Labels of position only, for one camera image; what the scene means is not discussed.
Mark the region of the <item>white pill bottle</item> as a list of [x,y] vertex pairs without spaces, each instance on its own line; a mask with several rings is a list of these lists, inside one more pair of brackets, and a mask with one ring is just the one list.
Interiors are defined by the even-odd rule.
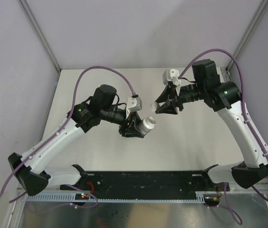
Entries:
[[144,118],[140,123],[139,123],[139,129],[141,132],[144,134],[147,134],[150,132],[156,124],[156,119],[153,116],[148,116]]

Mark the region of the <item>white bottle cap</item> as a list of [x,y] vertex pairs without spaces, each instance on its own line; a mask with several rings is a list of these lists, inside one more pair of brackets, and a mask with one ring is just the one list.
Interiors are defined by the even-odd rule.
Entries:
[[152,110],[153,112],[156,112],[156,110],[157,110],[159,107],[160,107],[160,105],[159,105],[157,102],[153,102],[153,103],[151,104],[151,110]]

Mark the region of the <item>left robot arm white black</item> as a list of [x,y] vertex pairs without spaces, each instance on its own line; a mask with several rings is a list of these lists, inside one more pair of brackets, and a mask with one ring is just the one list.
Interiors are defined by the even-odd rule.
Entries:
[[126,138],[144,138],[154,128],[154,117],[141,119],[137,113],[142,108],[139,97],[129,97],[125,109],[120,109],[113,105],[116,95],[114,87],[101,85],[93,96],[74,106],[52,136],[22,155],[13,153],[8,157],[15,177],[29,196],[37,195],[52,186],[59,186],[62,190],[81,190],[87,185],[88,174],[80,165],[50,168],[48,163],[63,148],[101,121],[119,125],[119,133]]

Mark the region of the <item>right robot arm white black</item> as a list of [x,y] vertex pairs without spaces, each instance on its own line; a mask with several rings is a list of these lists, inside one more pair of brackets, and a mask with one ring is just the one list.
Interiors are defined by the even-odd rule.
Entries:
[[194,81],[181,85],[176,69],[163,73],[164,91],[156,99],[156,114],[178,114],[184,103],[203,100],[224,121],[238,144],[243,161],[230,165],[213,165],[204,170],[204,189],[213,190],[221,182],[235,182],[248,189],[268,176],[268,146],[254,127],[248,111],[242,111],[241,92],[231,81],[221,82],[215,62],[204,59],[192,65]]

